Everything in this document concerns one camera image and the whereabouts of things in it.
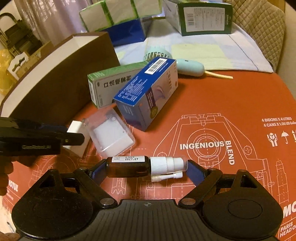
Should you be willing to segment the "left hand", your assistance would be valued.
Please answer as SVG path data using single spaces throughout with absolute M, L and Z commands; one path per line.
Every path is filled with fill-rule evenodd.
M 13 162 L 17 161 L 25 166 L 32 166 L 38 156 L 1 156 L 0 161 L 0 188 L 1 196 L 5 196 L 7 193 L 7 187 L 9 185 L 9 175 L 13 172 L 14 166 Z

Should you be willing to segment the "right hand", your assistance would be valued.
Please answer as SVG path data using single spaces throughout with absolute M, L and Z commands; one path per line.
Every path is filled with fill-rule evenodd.
M 18 241 L 20 235 L 17 233 L 0 233 L 0 241 Z

